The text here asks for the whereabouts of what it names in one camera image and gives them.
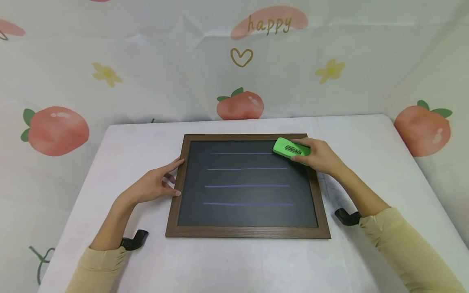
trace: purple chalk line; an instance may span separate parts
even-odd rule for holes
[[[211,153],[217,155],[271,155],[272,153]]]
[[[288,170],[288,168],[239,168],[239,169],[207,169],[207,170]]]
[[[206,188],[235,188],[235,187],[290,187],[277,184],[245,184],[245,185],[205,185]]]
[[[204,203],[209,205],[227,205],[227,206],[294,206],[292,203]]]

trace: hand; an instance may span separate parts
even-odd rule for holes
[[[135,204],[149,202],[164,195],[180,196],[181,192],[163,182],[163,177],[168,178],[171,183],[175,183],[176,179],[169,173],[182,163],[184,163],[184,159],[177,158],[166,166],[148,171],[137,182],[127,188],[121,196]]]
[[[347,166],[325,141],[309,137],[292,139],[291,141],[311,148],[310,155],[293,156],[291,157],[292,161],[308,165],[316,171],[333,177],[337,176],[342,170],[347,169]]]

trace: yellow flower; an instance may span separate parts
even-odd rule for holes
[[[316,70],[316,75],[322,76],[319,84],[325,83],[329,78],[338,79],[340,77],[340,72],[345,68],[345,63],[341,62],[335,64],[335,59],[330,59],[325,68],[320,68]]]
[[[96,73],[93,73],[93,77],[97,80],[106,80],[107,84],[110,87],[114,87],[114,82],[121,83],[122,79],[120,79],[112,68],[107,66],[101,66],[99,63],[93,63],[94,69],[96,69]]]

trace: wooden frame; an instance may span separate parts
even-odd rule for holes
[[[307,134],[242,134],[242,135],[185,135],[182,143],[181,158],[189,156],[192,141],[274,141],[279,137],[286,139],[303,138]],[[182,192],[173,197],[169,210],[166,237],[240,237],[240,238],[321,238],[330,239],[329,226],[325,215],[321,190],[316,171],[307,168],[311,197],[314,203],[317,228],[312,227],[233,227],[233,226],[178,226],[181,197],[184,196],[184,179],[187,164],[179,167],[175,188]]]

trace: left hand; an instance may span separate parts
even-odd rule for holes
[[[182,163],[184,163],[184,159],[177,158],[166,166],[148,171],[121,195],[134,203],[149,202],[164,195],[171,197],[180,196],[181,192],[163,182],[163,177],[168,178],[171,183],[175,183],[176,179],[170,172],[174,171]]]

